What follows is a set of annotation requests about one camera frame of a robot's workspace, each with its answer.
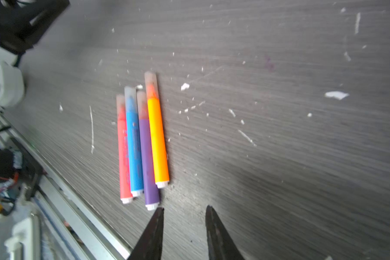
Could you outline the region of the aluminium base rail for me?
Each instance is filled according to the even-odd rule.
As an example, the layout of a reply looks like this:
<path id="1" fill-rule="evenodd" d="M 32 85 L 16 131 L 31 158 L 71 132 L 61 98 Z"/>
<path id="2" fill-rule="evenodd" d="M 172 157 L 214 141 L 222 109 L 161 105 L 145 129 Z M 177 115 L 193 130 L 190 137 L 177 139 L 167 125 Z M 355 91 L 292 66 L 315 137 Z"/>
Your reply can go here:
<path id="1" fill-rule="evenodd" d="M 17 130 L 4 131 L 44 170 L 33 198 L 67 256 L 75 260 L 126 260 L 130 246 Z"/>

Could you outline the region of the white timer clock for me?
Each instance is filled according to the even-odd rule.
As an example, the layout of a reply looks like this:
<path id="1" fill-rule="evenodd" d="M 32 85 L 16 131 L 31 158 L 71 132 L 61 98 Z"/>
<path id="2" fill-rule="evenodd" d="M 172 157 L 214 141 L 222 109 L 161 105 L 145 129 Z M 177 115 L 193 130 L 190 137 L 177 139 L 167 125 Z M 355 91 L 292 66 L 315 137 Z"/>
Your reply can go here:
<path id="1" fill-rule="evenodd" d="M 0 62 L 0 107 L 18 105 L 24 98 L 25 86 L 20 69 Z"/>

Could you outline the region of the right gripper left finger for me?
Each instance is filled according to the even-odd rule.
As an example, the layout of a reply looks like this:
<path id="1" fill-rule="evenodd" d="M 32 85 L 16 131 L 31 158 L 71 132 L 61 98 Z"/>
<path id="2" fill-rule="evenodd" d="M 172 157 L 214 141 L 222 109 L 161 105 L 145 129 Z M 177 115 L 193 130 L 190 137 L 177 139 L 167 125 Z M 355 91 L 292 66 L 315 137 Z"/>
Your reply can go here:
<path id="1" fill-rule="evenodd" d="M 163 234 L 164 209 L 157 208 L 128 260 L 161 260 Z"/>

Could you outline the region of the blue marker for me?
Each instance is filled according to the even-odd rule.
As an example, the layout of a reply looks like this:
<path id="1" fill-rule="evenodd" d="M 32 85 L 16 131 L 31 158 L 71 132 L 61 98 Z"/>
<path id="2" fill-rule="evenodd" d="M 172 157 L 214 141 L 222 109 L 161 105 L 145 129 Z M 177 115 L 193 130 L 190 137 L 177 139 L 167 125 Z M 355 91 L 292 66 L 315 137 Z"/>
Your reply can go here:
<path id="1" fill-rule="evenodd" d="M 140 149 L 139 118 L 137 108 L 137 92 L 135 88 L 126 86 L 125 110 L 127 125 L 128 161 L 130 170 L 130 188 L 134 197 L 144 192 L 143 167 Z"/>

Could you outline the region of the orange marker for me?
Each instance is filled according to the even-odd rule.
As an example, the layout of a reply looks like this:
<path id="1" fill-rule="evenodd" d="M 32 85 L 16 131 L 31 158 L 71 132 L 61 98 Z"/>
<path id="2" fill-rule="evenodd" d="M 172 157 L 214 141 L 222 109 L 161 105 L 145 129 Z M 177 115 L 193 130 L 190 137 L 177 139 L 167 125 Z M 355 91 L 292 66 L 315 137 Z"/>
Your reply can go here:
<path id="1" fill-rule="evenodd" d="M 163 189 L 169 185 L 170 176 L 156 73 L 150 71 L 145 73 L 145 85 L 151 131 L 154 178 L 157 187 Z"/>

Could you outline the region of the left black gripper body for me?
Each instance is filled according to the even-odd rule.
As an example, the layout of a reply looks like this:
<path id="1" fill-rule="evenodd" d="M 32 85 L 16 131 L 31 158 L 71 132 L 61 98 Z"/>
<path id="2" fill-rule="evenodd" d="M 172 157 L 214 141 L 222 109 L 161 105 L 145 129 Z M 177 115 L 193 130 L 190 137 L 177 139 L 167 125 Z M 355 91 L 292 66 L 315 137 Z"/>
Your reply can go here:
<path id="1" fill-rule="evenodd" d="M 24 54 L 69 5 L 69 1 L 33 1 L 24 6 L 17 1 L 0 1 L 0 47 Z"/>

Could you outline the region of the purple marker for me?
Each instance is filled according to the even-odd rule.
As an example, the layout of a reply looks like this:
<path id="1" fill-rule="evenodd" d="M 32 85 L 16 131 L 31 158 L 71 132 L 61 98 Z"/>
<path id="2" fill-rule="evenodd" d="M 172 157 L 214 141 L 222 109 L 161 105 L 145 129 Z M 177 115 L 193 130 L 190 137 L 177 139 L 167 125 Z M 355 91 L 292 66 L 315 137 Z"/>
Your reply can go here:
<path id="1" fill-rule="evenodd" d="M 148 116 L 146 92 L 139 90 L 136 93 L 136 97 L 137 97 L 137 105 L 138 105 L 145 206 L 148 211 L 152 211 L 159 206 L 160 198 L 159 198 L 159 190 L 154 179 L 150 121 Z"/>

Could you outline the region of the red pink marker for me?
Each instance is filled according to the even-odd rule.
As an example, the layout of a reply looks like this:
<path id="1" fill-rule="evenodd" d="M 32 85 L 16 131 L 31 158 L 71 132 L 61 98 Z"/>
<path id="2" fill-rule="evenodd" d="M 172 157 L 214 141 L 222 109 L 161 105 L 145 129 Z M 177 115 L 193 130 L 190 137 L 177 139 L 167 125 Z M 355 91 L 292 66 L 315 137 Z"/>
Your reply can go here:
<path id="1" fill-rule="evenodd" d="M 119 155 L 119 185 L 120 200 L 123 204 L 133 201 L 130 188 L 130 169 L 127 144 L 127 123 L 125 111 L 125 97 L 116 95 L 117 106 L 117 130 L 118 130 L 118 155 Z"/>

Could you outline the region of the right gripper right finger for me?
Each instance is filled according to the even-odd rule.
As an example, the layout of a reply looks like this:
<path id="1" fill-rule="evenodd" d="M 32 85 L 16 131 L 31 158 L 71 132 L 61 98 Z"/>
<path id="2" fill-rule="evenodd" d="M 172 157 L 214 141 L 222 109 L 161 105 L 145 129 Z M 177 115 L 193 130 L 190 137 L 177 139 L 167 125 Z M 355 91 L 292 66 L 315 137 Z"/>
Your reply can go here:
<path id="1" fill-rule="evenodd" d="M 206 207 L 205 225 L 210 260 L 245 260 L 216 210 L 210 205 Z"/>

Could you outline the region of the white clamp device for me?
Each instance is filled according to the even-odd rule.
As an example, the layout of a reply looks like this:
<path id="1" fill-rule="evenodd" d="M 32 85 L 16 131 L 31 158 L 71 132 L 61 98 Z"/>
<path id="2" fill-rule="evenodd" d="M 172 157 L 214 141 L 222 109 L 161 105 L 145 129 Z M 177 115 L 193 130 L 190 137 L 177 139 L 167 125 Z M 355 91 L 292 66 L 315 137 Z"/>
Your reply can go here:
<path id="1" fill-rule="evenodd" d="M 38 216 L 31 214 L 12 228 L 4 245 L 10 260 L 40 260 L 41 233 Z"/>

